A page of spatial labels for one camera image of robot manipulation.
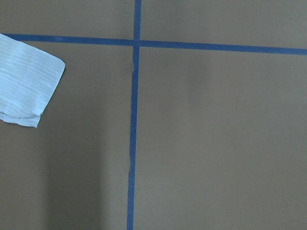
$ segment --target folded napkin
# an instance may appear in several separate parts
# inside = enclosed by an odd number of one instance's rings
[[[37,127],[64,69],[57,57],[0,34],[0,119]]]

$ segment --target folded cloth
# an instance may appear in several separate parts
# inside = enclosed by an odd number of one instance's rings
[[[0,34],[0,119],[37,127],[64,69],[59,58]]]

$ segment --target light blue cloth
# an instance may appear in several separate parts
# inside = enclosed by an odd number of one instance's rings
[[[57,57],[0,34],[0,119],[37,127],[64,69]]]

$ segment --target striped fabric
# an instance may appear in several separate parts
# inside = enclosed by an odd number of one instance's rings
[[[0,34],[0,119],[37,127],[64,69],[57,57]]]

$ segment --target floor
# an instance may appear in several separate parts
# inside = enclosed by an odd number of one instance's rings
[[[307,2],[3,1],[66,64],[0,122],[0,229],[307,229]]]

